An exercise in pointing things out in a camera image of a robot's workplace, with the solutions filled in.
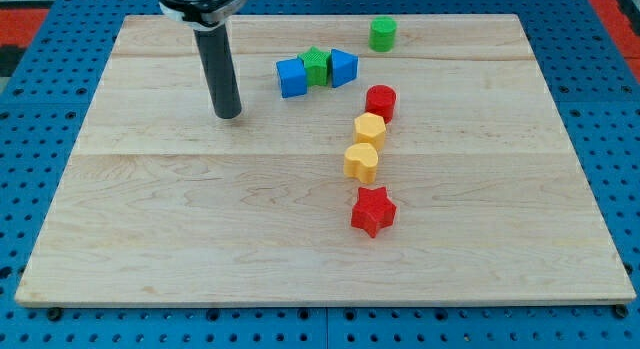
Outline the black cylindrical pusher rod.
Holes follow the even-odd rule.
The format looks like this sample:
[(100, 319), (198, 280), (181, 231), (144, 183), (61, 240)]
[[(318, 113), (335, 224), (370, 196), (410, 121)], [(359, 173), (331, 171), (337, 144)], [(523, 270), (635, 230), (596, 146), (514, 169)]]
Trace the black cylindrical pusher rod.
[(194, 35), (214, 113), (221, 119), (233, 119), (241, 113), (242, 104), (226, 26)]

